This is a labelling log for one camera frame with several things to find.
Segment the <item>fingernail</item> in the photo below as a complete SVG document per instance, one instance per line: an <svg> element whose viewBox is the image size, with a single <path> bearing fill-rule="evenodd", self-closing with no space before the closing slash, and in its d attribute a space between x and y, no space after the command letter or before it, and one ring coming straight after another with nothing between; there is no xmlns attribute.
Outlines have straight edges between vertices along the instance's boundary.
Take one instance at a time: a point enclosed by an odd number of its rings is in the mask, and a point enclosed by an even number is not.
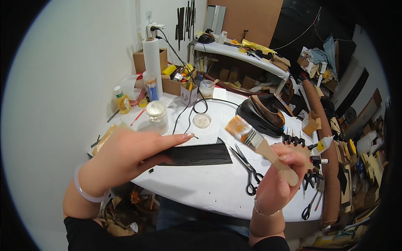
<svg viewBox="0 0 402 251"><path fill-rule="evenodd" d="M278 172L278 178L280 183L286 183L286 177L282 170Z"/></svg>
<svg viewBox="0 0 402 251"><path fill-rule="evenodd" d="M194 137L194 133L183 134L183 139L191 139L192 137Z"/></svg>
<svg viewBox="0 0 402 251"><path fill-rule="evenodd" d="M284 155L279 156L279 160L282 160L282 161L287 160L289 158L290 158L289 154L284 154Z"/></svg>

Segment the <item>thin gold bracelet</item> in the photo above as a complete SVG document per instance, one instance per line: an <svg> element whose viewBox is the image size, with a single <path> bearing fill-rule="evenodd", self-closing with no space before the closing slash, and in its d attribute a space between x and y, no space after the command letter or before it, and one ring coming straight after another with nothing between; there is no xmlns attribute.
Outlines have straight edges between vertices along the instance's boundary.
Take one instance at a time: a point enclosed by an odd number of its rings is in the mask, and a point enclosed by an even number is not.
<svg viewBox="0 0 402 251"><path fill-rule="evenodd" d="M275 214L277 214L280 211L280 209L279 209L278 211L274 212L273 214L263 214L263 213L261 213L260 211L257 210L257 198L256 197L254 197L254 209L255 209L257 214L260 214L262 216L274 216Z"/></svg>

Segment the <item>yellow bottle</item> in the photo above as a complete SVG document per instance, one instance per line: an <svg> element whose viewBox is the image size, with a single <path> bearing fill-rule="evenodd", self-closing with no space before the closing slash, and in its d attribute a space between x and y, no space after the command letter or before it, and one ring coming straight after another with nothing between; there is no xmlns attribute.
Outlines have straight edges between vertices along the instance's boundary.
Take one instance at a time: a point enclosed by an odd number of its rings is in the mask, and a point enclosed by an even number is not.
<svg viewBox="0 0 402 251"><path fill-rule="evenodd" d="M120 86L115 87L115 95L117 97L115 101L120 112L127 114L131 110L131 105L127 95L123 93Z"/></svg>

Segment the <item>petri dish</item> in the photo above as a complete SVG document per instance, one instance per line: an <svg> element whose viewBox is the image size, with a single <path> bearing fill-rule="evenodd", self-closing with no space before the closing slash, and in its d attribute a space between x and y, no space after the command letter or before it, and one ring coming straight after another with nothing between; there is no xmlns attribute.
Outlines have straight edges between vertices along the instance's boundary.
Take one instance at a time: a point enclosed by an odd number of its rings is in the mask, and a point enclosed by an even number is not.
<svg viewBox="0 0 402 251"><path fill-rule="evenodd" d="M206 113L199 113L194 116L193 123L196 127L204 129L211 124L211 117Z"/></svg>

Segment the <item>paper towel roll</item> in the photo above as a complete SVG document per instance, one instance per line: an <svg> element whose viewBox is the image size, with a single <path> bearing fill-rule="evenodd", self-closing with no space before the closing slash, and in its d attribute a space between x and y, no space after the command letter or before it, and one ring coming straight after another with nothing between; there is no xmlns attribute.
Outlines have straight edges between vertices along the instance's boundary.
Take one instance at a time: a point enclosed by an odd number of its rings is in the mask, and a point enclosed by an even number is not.
<svg viewBox="0 0 402 251"><path fill-rule="evenodd" d="M159 60L159 42L153 37L147 38L142 41L142 48L144 49L145 70L147 73L153 72L156 75L156 85L158 89L158 97L163 95L162 78L160 72Z"/></svg>

